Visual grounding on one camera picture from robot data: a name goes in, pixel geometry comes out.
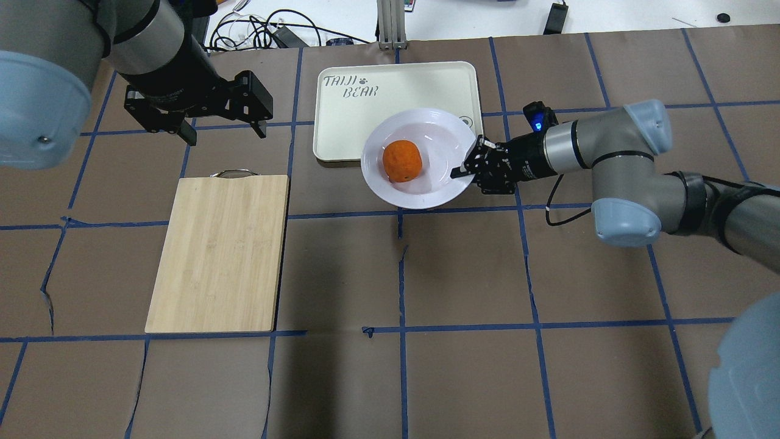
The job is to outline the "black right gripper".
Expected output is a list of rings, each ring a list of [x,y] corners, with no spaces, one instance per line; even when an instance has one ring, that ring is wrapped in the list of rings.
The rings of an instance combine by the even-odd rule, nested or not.
[[[463,162],[450,170],[450,178],[475,176],[483,195],[514,195],[518,182],[557,175],[549,164],[542,133],[529,133],[510,141],[493,142],[476,137]]]

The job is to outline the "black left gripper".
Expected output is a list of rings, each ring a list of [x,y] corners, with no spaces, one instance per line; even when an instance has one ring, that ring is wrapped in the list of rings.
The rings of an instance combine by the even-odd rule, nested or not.
[[[220,77],[195,37],[184,37],[164,66],[119,75],[129,84],[124,108],[148,133],[166,132],[195,146],[197,132],[186,116],[220,116],[248,123],[259,138],[268,135],[268,120],[274,117],[271,93],[250,70],[229,82]]]

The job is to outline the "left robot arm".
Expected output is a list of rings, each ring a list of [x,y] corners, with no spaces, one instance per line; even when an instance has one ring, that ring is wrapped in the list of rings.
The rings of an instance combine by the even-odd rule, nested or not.
[[[273,98],[251,71],[220,77],[193,20],[215,1],[3,1],[1,162],[58,166],[90,113],[101,61],[128,83],[124,108],[150,133],[195,145],[189,118],[218,116],[267,135]]]

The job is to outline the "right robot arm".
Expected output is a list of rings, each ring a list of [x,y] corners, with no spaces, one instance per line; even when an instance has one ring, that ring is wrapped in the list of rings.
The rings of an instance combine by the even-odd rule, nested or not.
[[[596,236],[618,247],[654,243],[660,234],[711,237],[730,252],[779,267],[778,188],[700,173],[656,170],[671,150],[671,122],[658,100],[560,123],[543,102],[523,113],[531,132],[509,141],[474,140],[450,177],[471,177],[486,195],[510,195],[518,182],[588,170]],[[709,373],[711,433],[716,438],[777,438],[778,293],[731,323]]]

